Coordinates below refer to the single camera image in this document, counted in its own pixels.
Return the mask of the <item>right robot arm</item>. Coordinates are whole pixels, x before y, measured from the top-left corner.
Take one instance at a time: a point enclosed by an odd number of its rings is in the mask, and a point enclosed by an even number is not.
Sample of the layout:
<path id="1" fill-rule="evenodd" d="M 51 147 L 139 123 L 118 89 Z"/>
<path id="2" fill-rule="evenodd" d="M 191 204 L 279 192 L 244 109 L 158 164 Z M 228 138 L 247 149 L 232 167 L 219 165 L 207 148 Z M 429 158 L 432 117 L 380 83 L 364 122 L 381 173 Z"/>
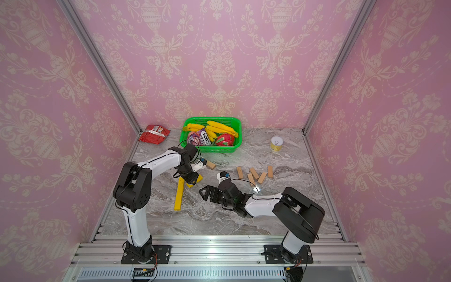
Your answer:
<path id="1" fill-rule="evenodd" d="M 276 195 L 257 196 L 241 192 L 231 179 L 222 178 L 218 187 L 205 186 L 199 194 L 241 217 L 275 217 L 288 229 L 279 245 L 264 246 L 261 255 L 267 264 L 298 267 L 314 262 L 310 245 L 319 239 L 325 210 L 298 190 L 287 187 Z"/>

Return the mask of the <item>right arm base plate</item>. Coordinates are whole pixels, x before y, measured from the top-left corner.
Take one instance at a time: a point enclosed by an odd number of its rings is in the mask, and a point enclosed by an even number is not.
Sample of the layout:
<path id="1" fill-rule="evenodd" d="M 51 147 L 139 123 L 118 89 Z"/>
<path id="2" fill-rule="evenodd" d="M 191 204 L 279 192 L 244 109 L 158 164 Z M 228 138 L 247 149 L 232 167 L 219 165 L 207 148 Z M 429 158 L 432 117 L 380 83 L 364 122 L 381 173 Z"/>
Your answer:
<path id="1" fill-rule="evenodd" d="M 314 262 L 311 248 L 309 245 L 303 245 L 296 254 L 290 253 L 282 245 L 264 245 L 264 251 L 261 253 L 267 264 L 312 264 Z"/>

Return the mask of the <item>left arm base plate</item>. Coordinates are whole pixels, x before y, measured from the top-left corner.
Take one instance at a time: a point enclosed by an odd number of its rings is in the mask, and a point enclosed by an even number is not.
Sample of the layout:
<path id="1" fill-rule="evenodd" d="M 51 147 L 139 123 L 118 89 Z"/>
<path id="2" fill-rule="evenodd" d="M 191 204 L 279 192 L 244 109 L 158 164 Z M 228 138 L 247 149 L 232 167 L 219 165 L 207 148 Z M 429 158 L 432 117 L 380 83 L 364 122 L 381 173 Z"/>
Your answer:
<path id="1" fill-rule="evenodd" d="M 155 245 L 135 247 L 126 245 L 124 247 L 121 264 L 169 264 L 171 256 L 171 245 Z"/>

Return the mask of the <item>wooden block one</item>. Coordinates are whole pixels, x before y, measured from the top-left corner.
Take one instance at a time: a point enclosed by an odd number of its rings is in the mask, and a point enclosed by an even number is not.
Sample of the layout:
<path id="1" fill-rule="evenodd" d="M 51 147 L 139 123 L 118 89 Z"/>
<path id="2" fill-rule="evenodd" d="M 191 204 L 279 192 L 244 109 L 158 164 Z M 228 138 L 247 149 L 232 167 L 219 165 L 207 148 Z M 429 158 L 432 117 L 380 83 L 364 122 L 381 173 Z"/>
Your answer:
<path id="1" fill-rule="evenodd" d="M 237 167 L 237 173 L 238 173 L 238 178 L 239 179 L 243 179 L 244 178 L 244 173 L 243 173 L 243 170 L 242 170 L 241 166 Z"/>

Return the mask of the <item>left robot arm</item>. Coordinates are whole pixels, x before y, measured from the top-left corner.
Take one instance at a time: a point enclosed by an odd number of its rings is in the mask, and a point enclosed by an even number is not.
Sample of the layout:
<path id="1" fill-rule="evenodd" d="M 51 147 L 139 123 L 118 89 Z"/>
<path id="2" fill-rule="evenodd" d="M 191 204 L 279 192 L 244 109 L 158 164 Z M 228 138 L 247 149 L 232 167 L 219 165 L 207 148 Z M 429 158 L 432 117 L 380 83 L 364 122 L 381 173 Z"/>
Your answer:
<path id="1" fill-rule="evenodd" d="M 197 184 L 199 170 L 207 166 L 200 150 L 191 144 L 184 148 L 173 146 L 147 161 L 127 162 L 123 165 L 113 190 L 115 206 L 123 212 L 128 237 L 123 244 L 122 264 L 169 263 L 170 245 L 153 244 L 146 219 L 146 205 L 152 193 L 153 180 L 162 173 L 175 169 L 174 177 L 190 185 Z"/>

